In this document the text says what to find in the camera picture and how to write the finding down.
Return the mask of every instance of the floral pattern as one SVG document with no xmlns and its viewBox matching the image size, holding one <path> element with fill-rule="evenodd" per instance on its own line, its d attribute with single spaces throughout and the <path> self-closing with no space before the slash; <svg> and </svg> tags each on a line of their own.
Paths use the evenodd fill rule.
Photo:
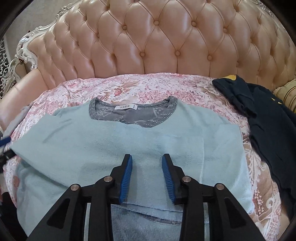
<svg viewBox="0 0 296 241">
<path fill-rule="evenodd" d="M 11 135 L 12 142 L 21 138 L 45 114 L 59 108 L 80 105 L 94 97 L 112 104 L 150 104 L 173 95 L 192 105 L 209 108 L 239 125 L 249 168 L 255 211 L 250 217 L 268 241 L 277 239 L 280 226 L 281 200 L 277 184 L 271 179 L 267 164 L 261 161 L 251 146 L 247 118 L 237 112 L 228 100 L 214 88 L 212 78 L 184 74 L 130 74 L 107 79 L 75 79 L 45 91 L 34 101 L 25 119 Z M 4 176 L 13 203 L 19 179 L 16 167 L 19 157 L 10 159 Z"/>
</svg>

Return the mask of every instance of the pink leather headboard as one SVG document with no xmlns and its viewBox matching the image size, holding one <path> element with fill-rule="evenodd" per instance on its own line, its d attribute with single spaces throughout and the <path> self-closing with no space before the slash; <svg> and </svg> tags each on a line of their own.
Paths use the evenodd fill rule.
<svg viewBox="0 0 296 241">
<path fill-rule="evenodd" d="M 76 78 L 238 74 L 271 90 L 292 80 L 296 48 L 250 0 L 83 0 L 29 48 L 51 89 Z"/>
</svg>

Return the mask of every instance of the folded clothing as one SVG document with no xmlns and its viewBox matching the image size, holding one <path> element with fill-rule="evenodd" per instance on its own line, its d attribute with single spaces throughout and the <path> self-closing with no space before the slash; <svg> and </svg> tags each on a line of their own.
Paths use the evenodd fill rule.
<svg viewBox="0 0 296 241">
<path fill-rule="evenodd" d="M 123 205 L 126 209 L 181 221 L 182 207 L 172 205 L 161 169 L 161 157 L 169 153 L 186 175 L 207 185 L 224 183 L 248 213 L 253 211 L 237 125 L 209 109 L 179 100 L 174 112 L 165 113 L 169 117 L 158 119 L 152 128 L 127 125 L 124 118 L 93 119 L 89 105 L 65 108 L 56 116 L 45 115 L 11 146 L 23 159 L 17 170 L 17 211 L 27 234 L 71 184 L 95 183 L 120 165 L 126 153 L 133 157 L 129 194 Z"/>
<path fill-rule="evenodd" d="M 296 115 L 268 89 L 237 75 L 213 85 L 248 118 L 251 144 L 268 164 L 291 220 L 296 214 Z"/>
</svg>

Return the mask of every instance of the neckline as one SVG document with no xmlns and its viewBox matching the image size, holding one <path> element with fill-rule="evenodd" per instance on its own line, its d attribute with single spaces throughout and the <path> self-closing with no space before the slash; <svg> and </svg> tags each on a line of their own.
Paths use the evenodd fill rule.
<svg viewBox="0 0 296 241">
<path fill-rule="evenodd" d="M 136 104 L 138 106 L 138 108 L 137 108 L 138 110 L 146 109 L 146 108 L 155 108 L 155 107 L 160 107 L 165 104 L 168 104 L 167 108 L 163 111 L 163 115 L 155 116 L 154 118 L 147 120 L 146 124 L 143 125 L 142 127 L 154 127 L 154 126 L 164 122 L 165 120 L 167 120 L 174 113 L 177 103 L 178 103 L 178 99 L 176 97 L 169 96 L 167 99 L 164 99 L 164 100 L 159 101 L 157 103 Z M 101 106 L 106 106 L 106 107 L 114 107 L 114 108 L 116 106 L 118 106 L 115 104 L 109 104 L 104 101 L 101 101 L 99 98 L 93 98 L 89 104 L 89 115 L 90 115 L 91 119 L 98 120 L 98 121 L 104 121 L 104 120 L 100 119 L 99 114 L 97 113 L 97 110 L 96 110 L 96 104 L 99 104 Z"/>
</svg>

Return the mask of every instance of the bed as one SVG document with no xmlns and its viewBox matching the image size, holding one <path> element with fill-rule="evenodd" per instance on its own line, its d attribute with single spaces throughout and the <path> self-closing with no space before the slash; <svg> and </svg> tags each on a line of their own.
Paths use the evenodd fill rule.
<svg viewBox="0 0 296 241">
<path fill-rule="evenodd" d="M 247 119 L 211 83 L 238 74 L 274 90 L 294 79 L 295 45 L 258 5 L 249 0 L 78 1 L 65 6 L 53 23 L 25 35 L 17 54 L 10 72 L 19 59 L 30 62 L 32 71 L 21 80 L 14 75 L 17 85 L 0 102 L 1 127 L 36 100 L 13 141 L 45 113 L 96 96 L 121 104 L 174 95 L 210 108 L 240 126 L 255 204 L 250 216 L 266 240 L 278 238 L 284 216 L 278 187 L 251 147 Z M 4 170 L 15 205 L 18 162 L 11 159 Z"/>
</svg>

